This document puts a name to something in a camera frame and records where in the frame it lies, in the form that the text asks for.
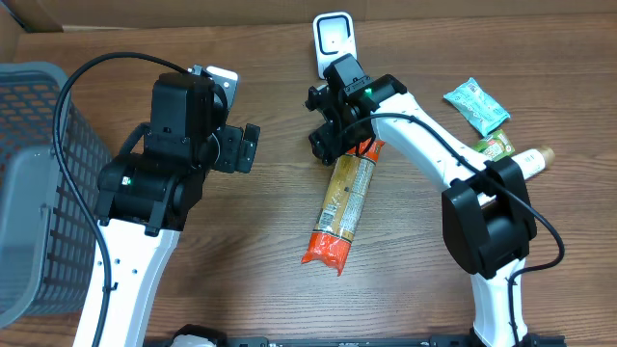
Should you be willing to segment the orange noodle packet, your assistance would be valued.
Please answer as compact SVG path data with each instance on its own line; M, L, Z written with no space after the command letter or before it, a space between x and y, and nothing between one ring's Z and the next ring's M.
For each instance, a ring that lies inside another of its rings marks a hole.
M318 260L343 272L380 152L386 143L367 140L336 162L302 263Z

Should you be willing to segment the teal snack packet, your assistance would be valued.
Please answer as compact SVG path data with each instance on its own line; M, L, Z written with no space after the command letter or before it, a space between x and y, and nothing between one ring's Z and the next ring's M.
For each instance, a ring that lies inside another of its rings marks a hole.
M510 118L508 111L487 94L473 77L454 91L446 93L443 98L483 137Z

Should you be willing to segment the green tea packet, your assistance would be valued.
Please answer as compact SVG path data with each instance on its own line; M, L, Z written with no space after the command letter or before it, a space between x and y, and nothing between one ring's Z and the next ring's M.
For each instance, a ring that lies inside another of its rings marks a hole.
M514 146L502 129L493 131L472 148L492 161L498 161L515 153Z

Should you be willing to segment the white conditioner tube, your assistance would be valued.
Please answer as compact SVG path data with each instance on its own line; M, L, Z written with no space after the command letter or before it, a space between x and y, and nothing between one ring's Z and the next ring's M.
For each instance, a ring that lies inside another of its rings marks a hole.
M514 154L512 159L519 165L525 180L548 169L554 162L555 153L547 146L528 149L519 154Z

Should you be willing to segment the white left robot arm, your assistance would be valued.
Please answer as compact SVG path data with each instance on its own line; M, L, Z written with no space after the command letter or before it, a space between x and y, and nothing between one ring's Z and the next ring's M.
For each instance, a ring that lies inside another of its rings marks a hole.
M111 261L102 346L140 346L165 267L211 171L248 173L260 129L227 123L239 76L218 67L163 73L140 153L125 148L97 178L94 213Z

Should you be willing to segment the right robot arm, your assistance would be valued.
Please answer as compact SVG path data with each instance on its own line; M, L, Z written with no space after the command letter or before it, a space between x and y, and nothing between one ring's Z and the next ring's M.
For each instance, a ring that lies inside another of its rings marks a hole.
M461 346L563 346L562 336L529 332L523 321L521 279L530 241L543 225L554 238L556 259L565 246L556 229L530 203L526 182L554 161L549 147L497 161L473 150L426 114L395 77L369 77L351 54L321 69L324 85L308 91L306 106L325 122L310 136L311 149L331 165L364 141L382 140L405 155L442 195L443 241L471 278L475 316Z

